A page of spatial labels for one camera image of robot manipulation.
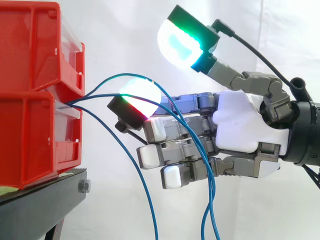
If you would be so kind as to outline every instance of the glowing fingertip sensor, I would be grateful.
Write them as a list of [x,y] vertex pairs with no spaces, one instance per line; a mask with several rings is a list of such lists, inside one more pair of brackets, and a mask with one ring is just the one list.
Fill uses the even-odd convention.
[[179,68],[191,67],[204,53],[195,38],[169,20],[160,27],[157,42],[163,56]]
[[[147,79],[142,79],[139,77],[131,79],[121,90],[120,94],[130,94],[141,98],[145,98],[156,103],[161,102],[161,91],[160,89],[148,81]],[[132,98],[129,96],[123,96],[123,98],[136,108],[139,112],[145,115],[147,118],[152,116],[157,110],[158,106],[152,103]]]

